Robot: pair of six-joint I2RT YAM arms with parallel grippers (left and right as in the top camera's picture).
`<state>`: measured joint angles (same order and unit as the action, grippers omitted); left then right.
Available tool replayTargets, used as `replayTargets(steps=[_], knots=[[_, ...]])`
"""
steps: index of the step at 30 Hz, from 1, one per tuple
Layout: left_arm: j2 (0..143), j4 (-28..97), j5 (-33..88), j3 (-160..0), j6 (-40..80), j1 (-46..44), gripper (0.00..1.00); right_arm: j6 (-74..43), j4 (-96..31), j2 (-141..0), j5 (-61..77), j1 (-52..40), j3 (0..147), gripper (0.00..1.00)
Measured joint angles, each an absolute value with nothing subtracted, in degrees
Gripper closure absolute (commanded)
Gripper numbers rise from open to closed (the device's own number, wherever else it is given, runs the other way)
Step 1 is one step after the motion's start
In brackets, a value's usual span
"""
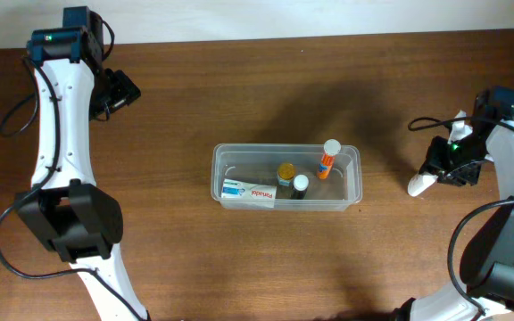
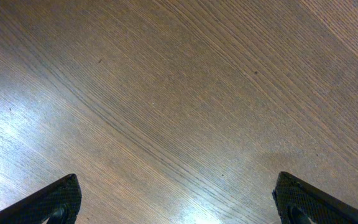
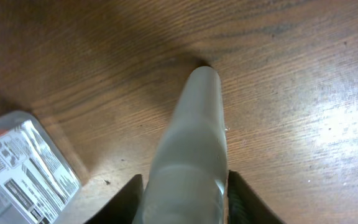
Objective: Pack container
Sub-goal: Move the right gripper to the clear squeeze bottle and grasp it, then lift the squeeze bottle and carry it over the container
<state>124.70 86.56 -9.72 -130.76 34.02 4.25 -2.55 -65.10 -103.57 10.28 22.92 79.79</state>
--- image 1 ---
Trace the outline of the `white spray bottle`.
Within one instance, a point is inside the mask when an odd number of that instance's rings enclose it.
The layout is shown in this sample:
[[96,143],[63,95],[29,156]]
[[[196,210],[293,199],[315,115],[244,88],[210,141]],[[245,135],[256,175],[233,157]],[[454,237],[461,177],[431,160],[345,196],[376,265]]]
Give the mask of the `white spray bottle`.
[[438,176],[430,173],[416,174],[408,183],[407,192],[412,197],[417,197],[433,185]]

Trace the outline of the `orange tube white cap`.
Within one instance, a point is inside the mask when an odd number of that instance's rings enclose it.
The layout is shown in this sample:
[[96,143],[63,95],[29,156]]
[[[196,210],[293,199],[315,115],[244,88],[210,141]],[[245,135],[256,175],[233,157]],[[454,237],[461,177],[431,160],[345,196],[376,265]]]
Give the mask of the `orange tube white cap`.
[[342,145],[335,139],[328,139],[323,144],[323,155],[317,171],[317,177],[319,179],[324,180],[329,176],[329,173],[335,163],[336,156],[340,153],[341,149]]

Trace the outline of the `dark brown syrup bottle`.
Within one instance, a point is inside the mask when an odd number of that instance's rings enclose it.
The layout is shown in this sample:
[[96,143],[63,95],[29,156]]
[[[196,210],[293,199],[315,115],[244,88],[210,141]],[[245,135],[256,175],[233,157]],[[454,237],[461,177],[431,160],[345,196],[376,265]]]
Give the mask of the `dark brown syrup bottle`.
[[310,180],[306,175],[300,174],[295,176],[290,198],[292,200],[303,200],[307,193],[309,183]]

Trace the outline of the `white Panadol medicine box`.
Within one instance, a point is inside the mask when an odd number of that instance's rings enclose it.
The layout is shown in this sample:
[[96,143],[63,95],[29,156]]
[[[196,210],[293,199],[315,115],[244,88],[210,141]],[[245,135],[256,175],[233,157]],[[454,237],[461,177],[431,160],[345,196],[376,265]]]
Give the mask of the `white Panadol medicine box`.
[[273,185],[257,185],[226,178],[220,197],[241,201],[254,207],[273,208],[277,188]]

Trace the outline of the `gold lid balm jar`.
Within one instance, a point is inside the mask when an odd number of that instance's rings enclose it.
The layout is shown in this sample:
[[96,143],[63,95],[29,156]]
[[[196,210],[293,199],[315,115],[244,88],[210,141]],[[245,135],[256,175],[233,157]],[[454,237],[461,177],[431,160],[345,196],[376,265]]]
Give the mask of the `gold lid balm jar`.
[[281,163],[277,169],[278,183],[282,186],[290,186],[294,177],[296,176],[296,169],[292,163]]

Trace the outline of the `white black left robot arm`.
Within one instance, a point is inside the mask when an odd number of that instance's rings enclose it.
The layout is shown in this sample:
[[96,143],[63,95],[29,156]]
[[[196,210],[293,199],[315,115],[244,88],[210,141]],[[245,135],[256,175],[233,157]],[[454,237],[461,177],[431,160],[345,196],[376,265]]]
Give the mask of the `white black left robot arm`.
[[12,210],[81,278],[101,319],[147,320],[121,256],[120,205],[97,187],[90,160],[90,121],[109,120],[141,95],[123,71],[103,66],[111,32],[98,13],[75,6],[64,8],[61,27],[32,33],[24,61],[39,116],[37,163]]

